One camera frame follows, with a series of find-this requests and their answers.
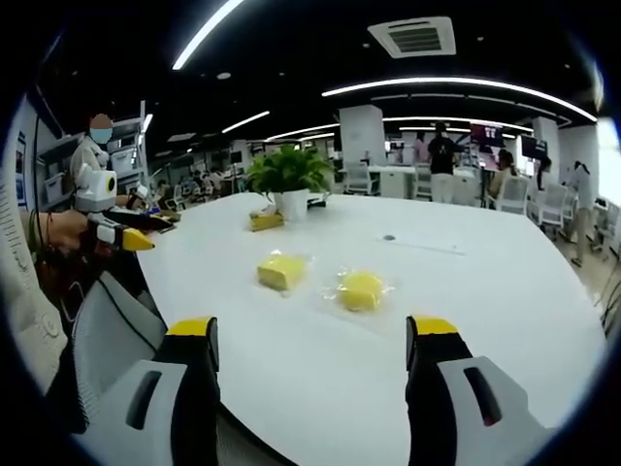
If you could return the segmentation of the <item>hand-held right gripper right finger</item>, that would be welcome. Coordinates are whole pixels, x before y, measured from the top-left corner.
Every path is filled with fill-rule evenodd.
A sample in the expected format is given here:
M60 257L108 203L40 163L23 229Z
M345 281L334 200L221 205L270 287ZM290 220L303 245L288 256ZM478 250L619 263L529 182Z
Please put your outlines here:
M412 465L524 465L554 434L526 390L445 319L408 316L406 369Z

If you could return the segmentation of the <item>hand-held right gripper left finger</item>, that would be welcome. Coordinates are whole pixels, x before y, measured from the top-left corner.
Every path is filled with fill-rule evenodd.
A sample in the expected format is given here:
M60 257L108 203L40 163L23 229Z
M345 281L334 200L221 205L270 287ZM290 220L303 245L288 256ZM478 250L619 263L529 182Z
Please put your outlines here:
M216 465L217 318L174 324L103 395L80 441L98 465Z

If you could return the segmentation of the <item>person's left hand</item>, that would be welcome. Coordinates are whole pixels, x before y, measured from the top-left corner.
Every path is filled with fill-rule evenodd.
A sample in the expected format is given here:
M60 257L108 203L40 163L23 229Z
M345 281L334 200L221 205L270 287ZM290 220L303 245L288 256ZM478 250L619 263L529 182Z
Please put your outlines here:
M59 250L77 251L87 230L88 219L80 212L49 213L46 239L50 246Z

